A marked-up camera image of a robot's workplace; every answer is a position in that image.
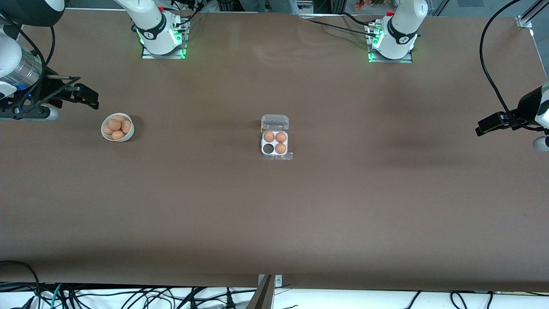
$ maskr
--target white bowl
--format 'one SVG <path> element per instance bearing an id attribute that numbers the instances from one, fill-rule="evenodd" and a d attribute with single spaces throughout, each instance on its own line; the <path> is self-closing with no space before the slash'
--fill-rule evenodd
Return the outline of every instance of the white bowl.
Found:
<path id="1" fill-rule="evenodd" d="M 113 140 L 112 136 L 107 135 L 107 134 L 105 134 L 105 132 L 103 132 L 103 128 L 107 125 L 109 120 L 111 120 L 113 118 L 113 116 L 116 116 L 116 115 L 126 117 L 130 121 L 130 123 L 132 124 L 130 132 L 128 132 L 128 134 L 124 135 L 124 137 L 122 137 L 121 139 L 119 139 L 117 141 Z M 105 120 L 103 121 L 103 124 L 101 125 L 101 135 L 103 135 L 103 137 L 106 140 L 111 141 L 111 142 L 125 142 L 125 141 L 129 140 L 132 137 L 134 131 L 135 131 L 135 126 L 133 125 L 132 119 L 130 118 L 130 116 L 128 116 L 124 113 L 114 113 L 114 114 L 108 116 L 107 118 L 105 118 Z"/>

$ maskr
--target person's leg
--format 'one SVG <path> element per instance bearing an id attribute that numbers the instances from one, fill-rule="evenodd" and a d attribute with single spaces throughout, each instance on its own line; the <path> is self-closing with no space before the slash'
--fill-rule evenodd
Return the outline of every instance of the person's leg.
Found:
<path id="1" fill-rule="evenodd" d="M 242 7 L 240 0 L 233 0 L 233 12 L 244 12 L 245 9 Z"/>
<path id="2" fill-rule="evenodd" d="M 271 12 L 299 14 L 297 0 L 269 0 Z"/>
<path id="3" fill-rule="evenodd" d="M 240 0 L 246 12 L 265 12 L 265 0 Z"/>

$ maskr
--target black band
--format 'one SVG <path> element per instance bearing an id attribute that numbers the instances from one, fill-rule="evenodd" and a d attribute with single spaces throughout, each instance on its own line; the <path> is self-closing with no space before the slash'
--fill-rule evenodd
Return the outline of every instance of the black band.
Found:
<path id="1" fill-rule="evenodd" d="M 137 30 L 139 31 L 139 33 L 144 37 L 146 38 L 147 40 L 154 40 L 156 39 L 156 36 L 161 33 L 164 28 L 166 28 L 166 15 L 164 14 L 161 14 L 162 15 L 162 20 L 160 21 L 160 23 L 156 26 L 156 27 L 153 27 L 151 29 L 141 29 L 140 27 L 137 27 Z"/>
<path id="2" fill-rule="evenodd" d="M 545 114 L 549 110 L 549 100 L 546 100 L 545 102 L 540 104 L 540 108 L 537 110 L 537 115 L 541 116 Z"/>
<path id="3" fill-rule="evenodd" d="M 389 29 L 389 33 L 391 34 L 391 36 L 394 37 L 396 43 L 400 45 L 408 43 L 417 33 L 417 30 L 410 34 L 403 34 L 402 32 L 399 32 L 393 26 L 393 17 L 389 19 L 389 21 L 387 22 L 387 26 L 387 29 Z"/>

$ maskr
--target silver cylinder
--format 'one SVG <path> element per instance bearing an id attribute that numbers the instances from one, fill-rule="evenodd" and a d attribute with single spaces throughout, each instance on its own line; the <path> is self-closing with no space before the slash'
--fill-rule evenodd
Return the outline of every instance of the silver cylinder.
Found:
<path id="1" fill-rule="evenodd" d="M 0 81 L 7 82 L 17 87 L 17 90 L 27 89 L 34 85 L 42 72 L 42 63 L 33 56 L 25 47 L 21 46 L 21 61 L 10 74 L 0 78 Z"/>

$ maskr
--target teal cable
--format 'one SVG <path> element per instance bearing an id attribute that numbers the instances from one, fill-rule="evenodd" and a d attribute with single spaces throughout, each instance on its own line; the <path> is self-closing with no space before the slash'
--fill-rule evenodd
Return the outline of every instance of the teal cable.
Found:
<path id="1" fill-rule="evenodd" d="M 57 293 L 59 293 L 60 288 L 61 288 L 61 283 L 57 286 L 57 288 L 55 288 L 55 291 L 53 292 L 52 303 L 51 303 L 50 309 L 55 308 L 55 298 L 57 297 Z"/>

